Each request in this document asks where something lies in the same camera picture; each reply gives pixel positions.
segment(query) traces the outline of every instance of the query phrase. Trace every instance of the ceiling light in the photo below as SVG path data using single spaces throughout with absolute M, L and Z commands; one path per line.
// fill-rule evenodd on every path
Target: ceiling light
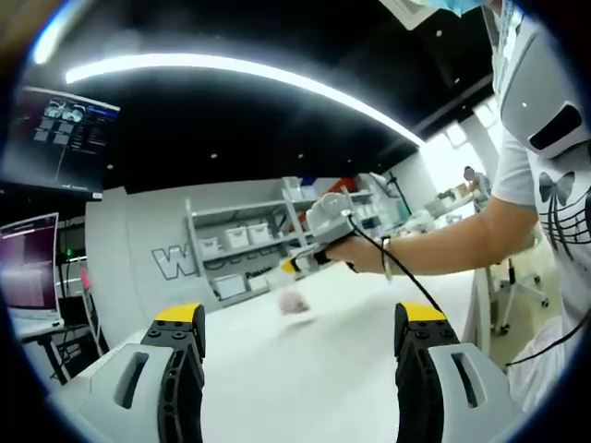
M 462 127 L 458 125 L 458 122 L 453 123 L 445 132 L 454 146 L 460 146 L 468 140 L 468 137 Z
M 284 71 L 276 67 L 262 65 L 260 63 L 248 62 L 229 57 L 205 54 L 140 54 L 112 57 L 88 65 L 74 67 L 66 72 L 66 83 L 74 83 L 85 78 L 101 76 L 104 74 L 128 71 L 131 69 L 142 69 L 148 67 L 206 67 L 212 69 L 223 69 L 235 71 L 252 76 L 269 78 L 288 85 L 309 90 L 327 99 L 339 102 L 349 108 L 367 115 L 370 118 L 382 123 L 389 129 L 397 132 L 404 138 L 412 141 L 419 147 L 425 142 L 411 131 L 392 120 L 388 115 L 367 106 L 360 100 L 335 90 L 329 86 L 319 83 L 311 78 L 306 78 L 293 72 Z
M 76 17 L 81 15 L 90 3 L 90 0 L 64 3 L 64 6 L 57 11 L 35 43 L 32 50 L 32 59 L 35 64 L 42 65 L 51 58 L 67 29 L 72 26 Z

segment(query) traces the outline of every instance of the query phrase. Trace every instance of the window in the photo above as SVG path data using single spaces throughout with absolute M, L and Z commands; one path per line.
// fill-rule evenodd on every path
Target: window
M 480 104 L 474 108 L 474 113 L 476 114 L 476 117 L 478 117 L 478 120 L 480 120 L 482 126 L 486 129 L 489 129 L 497 121 L 497 117 L 486 104 Z
M 484 172 L 482 161 L 472 144 L 466 141 L 455 148 L 446 132 L 439 133 L 419 150 L 437 192 L 445 192 L 462 184 L 466 166 Z
M 460 176 L 464 175 L 464 168 L 466 166 L 470 166 L 472 169 L 479 173 L 484 173 L 484 165 L 476 154 L 474 150 L 474 146 L 469 141 L 462 145 L 460 148 L 456 149 L 457 157 L 460 162 L 462 162 L 460 167 L 458 168 L 458 173 Z
M 458 122 L 455 122 L 453 125 L 448 127 L 446 134 L 454 146 L 460 146 L 462 143 L 465 143 L 468 140 L 468 137 Z
M 502 123 L 497 122 L 488 129 L 488 136 L 492 140 L 497 150 L 501 150 L 502 145 Z

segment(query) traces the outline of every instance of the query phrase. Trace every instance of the office chair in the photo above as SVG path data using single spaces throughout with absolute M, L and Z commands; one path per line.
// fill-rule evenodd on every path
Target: office chair
M 514 257 L 519 256 L 525 252 L 535 250 L 539 245 L 541 245 L 543 238 L 543 234 L 537 227 L 532 230 L 532 235 L 528 239 L 528 242 L 525 244 L 525 248 L 519 251 L 518 253 L 513 254 L 512 257 L 508 259 L 509 280 L 502 280 L 500 289 L 497 292 L 495 292 L 490 298 L 490 302 L 492 303 L 494 301 L 499 300 L 501 296 L 507 294 L 509 295 L 509 303 L 505 308 L 505 312 L 501 322 L 501 335 L 509 333 L 509 329 L 511 328 L 511 325 L 509 324 L 509 315 L 511 313 L 511 308 L 513 307 L 513 300 L 517 292 L 533 297 L 534 300 L 538 301 L 544 308 L 549 306 L 549 299 L 546 296 L 546 294 L 539 291 L 536 288 L 541 283 L 540 275 L 536 272 L 532 272 L 521 277 L 520 279 L 517 279 L 515 275 L 515 266 L 513 264 Z

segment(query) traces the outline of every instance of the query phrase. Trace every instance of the cable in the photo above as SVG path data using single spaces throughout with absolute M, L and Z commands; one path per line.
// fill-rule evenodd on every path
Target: cable
M 441 313 L 443 312 L 441 310 L 440 306 L 435 301 L 435 299 L 431 296 L 431 294 L 428 293 L 428 291 L 423 287 L 423 285 L 415 278 L 415 276 L 413 275 L 413 273 L 410 270 L 408 270 L 406 268 L 406 266 L 403 265 L 398 258 L 396 258 L 388 249 L 386 249 L 384 247 L 381 247 L 376 242 L 374 242 L 371 237 L 369 237 L 367 234 L 365 234 L 363 231 L 361 231 L 361 229 L 359 229 L 359 227 L 357 227 L 355 225 L 355 223 L 353 222 L 353 214 L 349 214 L 347 216 L 347 219 L 351 223 L 351 226 L 353 226 L 353 231 L 355 233 L 358 233 L 359 235 L 361 235 L 363 238 L 365 238 L 366 240 L 368 240 L 372 245 L 374 245 L 375 247 L 377 247 L 379 251 L 381 251 L 381 253 L 382 253 L 382 261 L 383 261 L 383 256 L 386 255 L 391 261 L 393 261 L 394 263 L 396 263 L 396 266 L 398 266 L 398 268 L 400 268 L 400 270 L 402 272 L 404 272 L 408 276 L 408 278 L 416 285 L 416 287 L 421 291 L 421 293 L 423 293 L 427 297 L 427 299 L 431 303 L 431 305 L 435 309 L 437 309 L 438 311 L 440 311 Z
M 534 358 L 539 357 L 541 354 L 548 352 L 550 349 L 558 346 L 559 344 L 563 344 L 565 341 L 569 340 L 580 328 L 583 327 L 583 325 L 586 323 L 586 321 L 589 319 L 590 316 L 591 316 L 591 309 L 587 311 L 587 313 L 585 314 L 583 319 L 579 322 L 579 324 L 576 325 L 571 332 L 566 334 L 561 339 L 557 339 L 555 342 L 548 345 L 546 348 L 542 349 L 539 353 L 535 353 L 534 355 L 530 355 L 529 357 L 526 357 L 522 360 L 517 360 L 516 362 L 507 363 L 505 366 L 509 367 L 509 366 L 513 366 L 513 365 L 519 365 L 519 364 L 527 362 L 529 360 L 533 360 Z
M 68 228 L 71 226 L 71 221 L 68 220 L 66 221 L 66 231 L 64 232 L 64 240 L 66 243 L 66 260 L 67 260 L 67 265 L 66 265 L 66 294 L 67 296 L 71 296 L 72 292 L 70 291 L 70 263 L 71 263 L 71 257 L 67 256 L 67 233 L 68 233 Z

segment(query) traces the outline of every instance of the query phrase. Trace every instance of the monitor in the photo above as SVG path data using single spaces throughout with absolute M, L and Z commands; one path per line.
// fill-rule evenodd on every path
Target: monitor
M 0 287 L 11 314 L 59 318 L 55 293 L 57 214 L 0 228 Z
M 108 103 L 23 88 L 0 156 L 0 179 L 101 199 L 106 149 L 118 114 L 119 108 Z

